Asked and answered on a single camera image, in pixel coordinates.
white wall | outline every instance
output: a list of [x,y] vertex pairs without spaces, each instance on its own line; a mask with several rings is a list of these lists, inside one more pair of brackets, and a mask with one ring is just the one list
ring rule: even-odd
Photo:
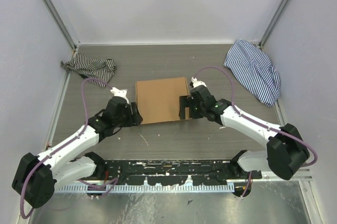
[[265,47],[288,121],[318,152],[312,173],[327,223],[337,220],[336,16],[337,0],[291,0]]
[[43,148],[71,48],[42,0],[0,2],[0,222],[14,223],[16,168]]
[[82,44],[118,44],[259,42],[281,0],[53,1]]

metal frame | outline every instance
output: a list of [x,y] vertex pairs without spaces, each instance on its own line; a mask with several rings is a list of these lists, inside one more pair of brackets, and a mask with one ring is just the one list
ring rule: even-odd
[[[77,52],[78,52],[78,46],[73,51],[70,59],[73,58]],[[61,92],[60,92],[60,94],[58,96],[58,99],[57,99],[57,102],[56,102],[56,108],[55,108],[54,113],[53,113],[52,121],[51,121],[51,124],[50,124],[49,129],[48,129],[48,135],[47,135],[47,138],[46,138],[46,142],[43,145],[44,149],[42,149],[42,151],[45,151],[46,147],[48,147],[48,146],[50,147],[52,145],[53,138],[54,138],[55,131],[56,131],[58,118],[60,117],[61,108],[62,108],[62,105],[63,105],[65,93],[66,93],[67,88],[68,88],[70,75],[71,75],[71,73],[67,72],[64,76],[62,87],[61,87]]]
[[[285,115],[282,113],[283,107],[282,107],[282,103],[280,103],[278,100],[275,103],[275,110],[276,110],[276,114],[277,114],[277,118],[279,120],[280,125],[285,125]],[[308,173],[310,174],[310,170],[309,169],[300,169],[295,176],[301,172],[301,175],[305,176],[305,173],[303,173],[303,170],[307,170]],[[304,177],[302,177],[302,179],[298,179],[299,184],[300,184],[300,188],[302,191],[302,195],[303,195],[303,199],[304,199],[304,204],[306,206],[306,209],[308,211],[309,214],[309,218],[312,224],[323,224],[323,219],[322,219],[322,215],[319,211],[319,207],[317,204],[317,201],[315,199],[313,190],[312,190],[312,181],[313,179],[305,179]]]
[[74,43],[73,39],[70,36],[69,31],[67,30],[64,22],[62,21],[60,15],[58,14],[52,0],[42,0],[46,7],[48,8],[49,12],[51,13],[55,23],[58,25],[58,27],[60,28],[62,34],[64,35],[65,39],[67,40],[67,42],[69,43],[70,47],[72,49],[76,48],[76,44]]
[[277,8],[272,20],[270,21],[267,30],[265,31],[264,35],[262,36],[261,42],[259,43],[259,47],[263,48],[265,43],[267,42],[268,38],[270,37],[271,33],[273,32],[277,22],[279,21],[282,13],[288,6],[290,0],[281,0],[279,7]]
[[[272,171],[262,171],[262,178],[261,179],[253,179],[254,182],[277,182],[277,181],[283,181],[282,178],[279,178],[277,175],[275,175]],[[233,183],[241,183],[241,182],[247,182],[246,179],[227,179],[227,182],[233,182]],[[309,171],[309,169],[299,169],[294,176],[289,181],[312,181],[312,176]]]

blue striped cloth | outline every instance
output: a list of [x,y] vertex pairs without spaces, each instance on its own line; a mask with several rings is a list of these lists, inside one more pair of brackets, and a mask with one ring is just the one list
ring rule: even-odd
[[238,40],[229,50],[224,66],[259,101],[269,107],[274,105],[280,94],[281,80],[266,53]]

cable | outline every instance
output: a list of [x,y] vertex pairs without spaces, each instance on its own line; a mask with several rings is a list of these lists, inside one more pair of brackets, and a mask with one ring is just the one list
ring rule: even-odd
[[81,183],[83,183],[83,184],[85,184],[85,185],[87,185],[87,186],[90,186],[90,187],[92,187],[92,188],[102,188],[102,187],[104,187],[104,186],[107,186],[107,185],[113,183],[113,184],[111,185],[111,188],[110,188],[108,191],[106,191],[105,193],[103,193],[102,195],[100,195],[100,197],[104,197],[104,196],[108,195],[109,192],[115,187],[115,185],[116,185],[117,182],[118,182],[118,178],[114,178],[114,179],[110,180],[108,183],[105,183],[105,184],[102,184],[102,185],[93,185],[93,184],[91,184],[91,183],[88,183],[88,182],[83,181],[83,180],[80,180],[80,179],[78,179],[77,181],[79,181],[79,182],[81,182]]
[[25,199],[25,194],[26,194],[26,189],[27,189],[27,186],[28,186],[28,182],[29,180],[31,179],[33,173],[45,162],[47,161],[49,158],[51,158],[54,154],[56,154],[58,151],[60,151],[61,149],[63,149],[64,147],[68,146],[69,144],[71,144],[73,141],[77,140],[79,138],[79,136],[81,134],[84,133],[86,127],[88,126],[88,109],[87,109],[87,106],[86,106],[86,102],[85,102],[85,97],[84,97],[84,84],[88,81],[91,81],[91,80],[94,80],[94,81],[97,81],[97,82],[100,82],[102,84],[104,84],[105,86],[109,87],[110,89],[112,89],[112,87],[107,84],[106,82],[100,80],[100,79],[97,79],[97,78],[87,78],[85,79],[83,82],[82,82],[82,85],[81,85],[81,95],[82,95],[82,101],[83,101],[83,106],[84,106],[84,112],[85,112],[85,123],[84,123],[84,127],[83,129],[81,130],[81,132],[78,134],[78,136],[75,136],[74,138],[72,138],[70,141],[66,142],[64,145],[61,145],[60,147],[58,147],[57,149],[53,150],[50,154],[50,156],[46,156],[45,158],[43,158],[40,162],[37,163],[37,165],[34,166],[34,168],[28,173],[24,183],[23,183],[23,186],[22,186],[22,190],[21,190],[21,197],[20,197],[20,215],[23,219],[28,219],[32,213],[33,213],[33,210],[34,208],[32,208],[29,213],[26,215],[25,214],[25,210],[24,210],[24,199]]
[[249,116],[247,116],[247,115],[245,115],[245,114],[240,113],[240,111],[238,110],[238,108],[236,107],[236,105],[235,105],[235,103],[234,103],[235,89],[234,89],[233,80],[232,80],[231,76],[230,76],[225,70],[223,70],[223,69],[221,69],[221,68],[219,68],[219,67],[216,67],[216,66],[206,66],[206,67],[200,69],[200,70],[194,75],[194,78],[196,78],[197,75],[198,75],[201,71],[203,71],[203,70],[205,70],[205,69],[208,69],[208,68],[212,68],[212,69],[216,69],[216,70],[221,71],[222,73],[224,73],[224,74],[226,75],[226,77],[227,77],[228,80],[230,81],[231,88],[232,88],[231,104],[232,104],[232,107],[233,107],[233,109],[235,110],[235,112],[237,112],[239,115],[241,114],[241,116],[242,116],[243,118],[249,120],[249,121],[252,122],[252,123],[255,123],[255,124],[259,125],[259,126],[262,127],[262,128],[265,128],[265,129],[267,129],[267,130],[271,130],[271,131],[273,131],[273,132],[276,132],[276,133],[279,133],[279,134],[281,134],[281,135],[287,136],[287,137],[289,137],[289,138],[291,138],[291,139],[293,139],[293,140],[299,142],[299,143],[302,144],[304,147],[308,148],[308,149],[312,152],[312,154],[313,154],[313,156],[314,156],[314,159],[313,159],[311,162],[307,163],[307,164],[303,164],[302,167],[307,167],[307,166],[313,165],[314,163],[317,162],[317,159],[318,159],[317,152],[316,152],[316,151],[315,151],[315,150],[314,150],[308,143],[306,143],[306,142],[302,141],[301,139],[299,139],[299,138],[297,138],[297,137],[295,137],[295,136],[292,136],[292,135],[290,135],[290,134],[288,134],[288,133],[286,133],[286,132],[283,132],[283,131],[281,131],[281,130],[279,130],[279,129],[276,129],[276,128],[269,128],[269,127],[266,126],[265,124],[262,124],[262,123],[260,123],[259,121],[256,121],[256,120],[254,120],[253,118],[251,118],[251,117],[249,117]]
[[246,185],[246,188],[244,188],[244,191],[243,193],[241,194],[241,199],[243,199],[243,197],[245,196],[247,190],[248,190],[248,187],[250,186],[250,182],[252,180],[252,172],[249,172],[249,176],[248,176],[248,181],[247,181],[247,185]]
[[104,179],[104,182],[103,183],[105,183],[106,181],[107,181],[107,178],[109,177],[109,172],[108,171],[106,171],[105,172],[105,179]]

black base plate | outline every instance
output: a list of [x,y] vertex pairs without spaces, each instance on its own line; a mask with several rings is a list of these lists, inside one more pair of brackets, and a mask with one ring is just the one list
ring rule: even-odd
[[[228,179],[247,179],[249,173],[232,173],[229,160],[106,160],[109,179],[119,177],[117,185],[183,185],[191,176],[194,186],[226,185]],[[252,172],[253,179],[261,179],[260,171]]]

